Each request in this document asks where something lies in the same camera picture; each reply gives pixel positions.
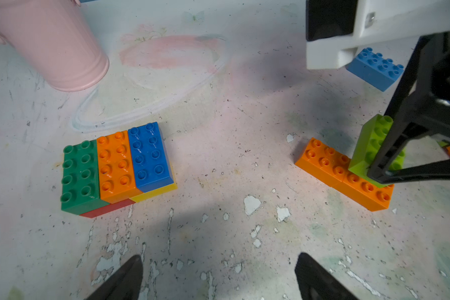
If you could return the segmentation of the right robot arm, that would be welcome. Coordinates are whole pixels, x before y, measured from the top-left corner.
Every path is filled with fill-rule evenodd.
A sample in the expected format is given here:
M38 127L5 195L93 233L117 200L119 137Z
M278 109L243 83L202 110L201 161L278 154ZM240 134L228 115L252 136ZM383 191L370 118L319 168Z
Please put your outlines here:
M306 41L310 70L396 85L385 114L362 127L352 173L379 187L450 180L450 159L403 167L412 140L450 145L450 1L308 1Z

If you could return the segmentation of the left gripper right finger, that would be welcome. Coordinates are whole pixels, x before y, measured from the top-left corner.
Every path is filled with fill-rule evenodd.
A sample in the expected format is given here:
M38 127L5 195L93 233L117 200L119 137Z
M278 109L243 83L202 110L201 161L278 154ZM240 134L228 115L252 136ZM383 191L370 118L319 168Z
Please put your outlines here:
M305 252L298 256L294 272L303 300L358 300Z

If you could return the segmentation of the dark green lego brick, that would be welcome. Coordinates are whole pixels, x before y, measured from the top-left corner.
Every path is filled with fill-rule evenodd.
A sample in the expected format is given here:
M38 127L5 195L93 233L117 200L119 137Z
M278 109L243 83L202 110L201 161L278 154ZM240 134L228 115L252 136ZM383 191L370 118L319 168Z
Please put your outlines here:
M96 141L68 145L63 153L61 210L82 215L109 205L100 197Z

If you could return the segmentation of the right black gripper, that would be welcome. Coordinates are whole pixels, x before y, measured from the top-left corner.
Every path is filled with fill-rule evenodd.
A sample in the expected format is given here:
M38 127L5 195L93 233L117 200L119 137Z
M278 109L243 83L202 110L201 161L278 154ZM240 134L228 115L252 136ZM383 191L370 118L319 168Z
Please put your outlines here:
M450 31L421 36L387 107L393 124L367 176L381 184L450 180L450 159L391 171L411 140L450 143Z

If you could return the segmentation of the red lego brick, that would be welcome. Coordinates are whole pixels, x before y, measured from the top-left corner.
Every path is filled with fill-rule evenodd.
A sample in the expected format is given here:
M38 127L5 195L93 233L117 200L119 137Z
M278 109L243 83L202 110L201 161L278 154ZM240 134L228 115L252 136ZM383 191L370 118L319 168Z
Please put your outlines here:
M110 204L104 207L100 207L97 209L94 209L92 211L89 212L85 212L84 214L82 214L81 216L85 217L85 218L97 218L98 216L102 216L105 215L107 213L116 211L116 210L120 210L121 208L124 208L126 206L130 206L135 204L135 202L131 199L125 199L123 201L114 203L114 204Z

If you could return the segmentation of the yellow lego brick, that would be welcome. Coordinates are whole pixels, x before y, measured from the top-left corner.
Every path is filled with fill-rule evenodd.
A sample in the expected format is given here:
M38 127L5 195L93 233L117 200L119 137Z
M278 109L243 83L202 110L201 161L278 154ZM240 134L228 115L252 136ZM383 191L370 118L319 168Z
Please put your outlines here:
M170 191L177 190L178 189L178 184L176 182L176 178L175 178L175 174L174 174L173 168L171 168L171 174L172 174L172 178L173 178L173 183L172 184L160 187L158 189L155 189L155 190L152 190L152 191L149 191L149 192L142 193L142 194L140 194L138 196L135 196L135 197L131 197L130 200L134 201L135 203L140 203L142 201L151 199L151 198L159 196L159 195L163 195L163 194L168 193Z

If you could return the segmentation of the light blue lego brick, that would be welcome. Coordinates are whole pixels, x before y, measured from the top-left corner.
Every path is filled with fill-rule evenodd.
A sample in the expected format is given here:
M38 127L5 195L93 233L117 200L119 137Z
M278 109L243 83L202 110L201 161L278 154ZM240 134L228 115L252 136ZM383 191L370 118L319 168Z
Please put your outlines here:
M384 58L371 47L364 48L346 69L355 76L384 92L403 74L405 67L395 64L390 58Z

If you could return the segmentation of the orange lego brick bottom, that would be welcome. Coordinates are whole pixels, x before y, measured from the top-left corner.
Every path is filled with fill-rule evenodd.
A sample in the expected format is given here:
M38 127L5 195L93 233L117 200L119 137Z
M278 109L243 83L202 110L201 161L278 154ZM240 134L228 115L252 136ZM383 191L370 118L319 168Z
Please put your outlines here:
M395 185L377 187L352 172L347 172L336 189L369 211L387 210Z

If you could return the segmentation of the lime green lego brick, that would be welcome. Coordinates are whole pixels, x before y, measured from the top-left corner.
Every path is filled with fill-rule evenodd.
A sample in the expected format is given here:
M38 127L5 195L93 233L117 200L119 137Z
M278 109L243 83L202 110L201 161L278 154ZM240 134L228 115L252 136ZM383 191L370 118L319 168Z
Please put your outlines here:
M393 119L391 117L381 116L380 114L366 122L360 132L357 146L349 165L350 172L378 188L386 187L386 185L369 178L367 172L392 125Z

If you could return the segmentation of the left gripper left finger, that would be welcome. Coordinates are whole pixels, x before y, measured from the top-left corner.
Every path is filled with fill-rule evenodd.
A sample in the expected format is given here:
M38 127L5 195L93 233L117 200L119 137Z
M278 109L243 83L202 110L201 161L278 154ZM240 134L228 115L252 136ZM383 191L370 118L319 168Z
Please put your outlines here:
M127 260L87 300L137 300L143 280L143 262L140 255Z

